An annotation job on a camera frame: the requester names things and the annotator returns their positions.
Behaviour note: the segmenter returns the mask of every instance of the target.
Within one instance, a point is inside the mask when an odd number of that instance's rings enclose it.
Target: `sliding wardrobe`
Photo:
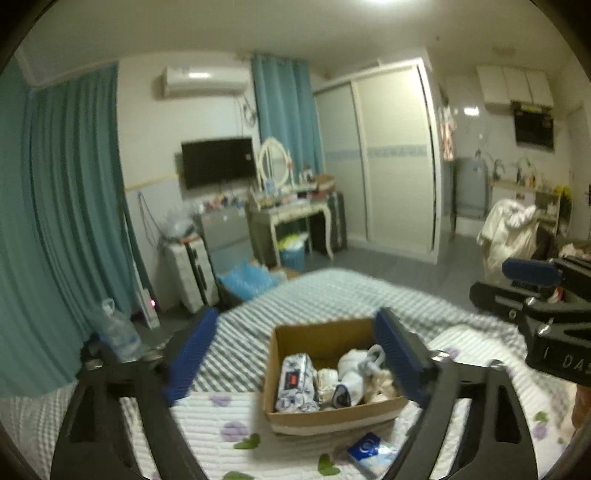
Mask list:
[[[451,221],[441,208],[439,88],[423,61],[343,77],[315,97],[324,168],[345,197],[349,242],[436,263]]]

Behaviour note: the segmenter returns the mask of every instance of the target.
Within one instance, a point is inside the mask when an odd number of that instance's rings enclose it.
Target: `air conditioner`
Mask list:
[[[241,95],[250,82],[250,72],[239,67],[167,67],[164,96]]]

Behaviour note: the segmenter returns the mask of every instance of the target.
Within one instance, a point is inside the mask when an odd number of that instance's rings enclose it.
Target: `white jacket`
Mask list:
[[[535,206],[524,207],[514,200],[500,200],[492,208],[476,241],[484,253],[485,280],[510,285],[502,272],[507,258],[528,260],[536,249],[537,222]]]

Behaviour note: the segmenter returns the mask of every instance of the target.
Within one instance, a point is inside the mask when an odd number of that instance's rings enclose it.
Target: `blue trash can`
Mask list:
[[[279,258],[283,267],[303,273],[306,270],[306,245],[297,250],[280,250]]]

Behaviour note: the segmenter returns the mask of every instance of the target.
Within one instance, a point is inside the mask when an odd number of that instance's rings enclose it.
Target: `blue gripper pad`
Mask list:
[[[562,282],[562,275],[555,265],[539,260],[508,258],[503,262],[503,275],[540,287],[554,287]]]
[[[168,363],[164,396],[169,407],[187,396],[216,334],[217,314],[217,309],[207,309],[184,345],[179,348],[179,352]]]
[[[430,400],[427,384],[436,376],[431,353],[414,333],[406,330],[391,309],[381,309],[374,318],[374,338],[384,349],[386,363],[404,395],[425,408]]]

